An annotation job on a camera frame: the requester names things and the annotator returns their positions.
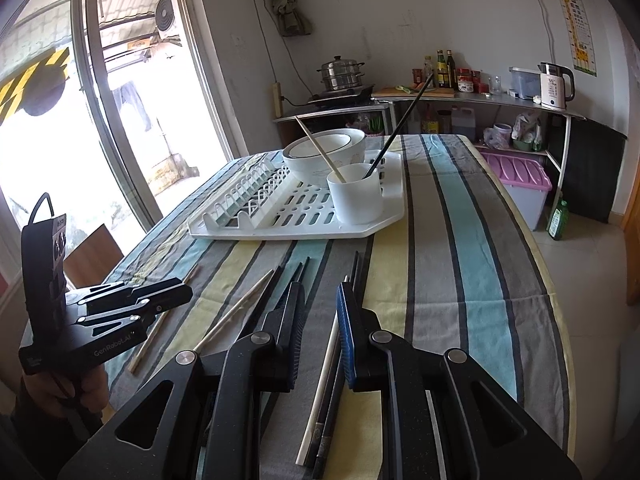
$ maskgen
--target wall poster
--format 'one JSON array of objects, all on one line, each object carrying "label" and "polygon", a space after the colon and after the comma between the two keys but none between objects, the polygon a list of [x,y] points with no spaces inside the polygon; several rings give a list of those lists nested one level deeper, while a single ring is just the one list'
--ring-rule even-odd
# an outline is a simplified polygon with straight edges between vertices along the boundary
[{"label": "wall poster", "polygon": [[591,29],[582,0],[560,0],[564,21],[569,33],[574,68],[580,72],[596,75],[596,56],[593,51]]}]

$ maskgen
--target purple storage box lid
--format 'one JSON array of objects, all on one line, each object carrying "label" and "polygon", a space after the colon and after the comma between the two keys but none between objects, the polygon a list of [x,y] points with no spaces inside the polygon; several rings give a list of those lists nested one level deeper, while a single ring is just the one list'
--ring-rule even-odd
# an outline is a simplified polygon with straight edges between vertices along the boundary
[{"label": "purple storage box lid", "polygon": [[551,190],[551,181],[536,160],[513,155],[497,155],[496,153],[483,153],[482,156],[486,159],[489,167],[494,170],[500,182],[505,185],[546,192]]}]

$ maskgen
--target striped tablecloth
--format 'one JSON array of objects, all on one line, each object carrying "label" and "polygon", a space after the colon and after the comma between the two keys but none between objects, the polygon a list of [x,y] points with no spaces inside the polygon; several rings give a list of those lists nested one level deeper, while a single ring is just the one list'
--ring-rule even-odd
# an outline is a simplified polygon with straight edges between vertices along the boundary
[{"label": "striped tablecloth", "polygon": [[[383,139],[367,142],[367,149],[376,149]],[[298,380],[276,403],[260,458],[264,478],[309,476],[294,462],[334,318],[335,288],[350,272],[354,251],[361,251],[368,265],[364,307],[378,314],[383,328],[423,350],[467,350],[572,456],[568,335],[531,232],[465,138],[404,136],[392,149],[404,158],[406,214],[368,238],[236,242],[189,236],[187,218],[212,192],[241,168],[262,156],[278,160],[280,152],[230,162],[164,218],[108,280],[183,278],[195,262],[202,270],[191,282],[191,303],[172,311],[135,376],[126,371],[131,351],[107,363],[112,405],[123,405],[168,359],[192,348],[268,269],[287,264],[277,298],[298,262],[310,256]],[[210,350],[223,349],[234,337],[227,334],[218,343],[222,348]],[[326,479],[378,477],[380,420],[379,393],[345,389]]]}]

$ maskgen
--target air conditioner unit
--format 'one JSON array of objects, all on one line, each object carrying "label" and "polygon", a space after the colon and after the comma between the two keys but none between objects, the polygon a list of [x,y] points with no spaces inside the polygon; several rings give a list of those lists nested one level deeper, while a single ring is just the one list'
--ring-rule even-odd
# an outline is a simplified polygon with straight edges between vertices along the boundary
[{"label": "air conditioner unit", "polygon": [[156,26],[161,40],[180,36],[171,0],[158,0],[156,5]]}]

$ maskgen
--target stainless steel pot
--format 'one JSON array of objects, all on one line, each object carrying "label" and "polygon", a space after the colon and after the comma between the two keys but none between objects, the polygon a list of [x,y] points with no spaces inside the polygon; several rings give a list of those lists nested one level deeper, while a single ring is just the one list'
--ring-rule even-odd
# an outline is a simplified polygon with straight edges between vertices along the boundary
[{"label": "stainless steel pot", "polygon": [[362,76],[360,67],[364,63],[358,63],[354,59],[342,59],[335,56],[333,61],[324,63],[318,70],[322,74],[322,82],[327,91],[344,90],[362,86]]}]

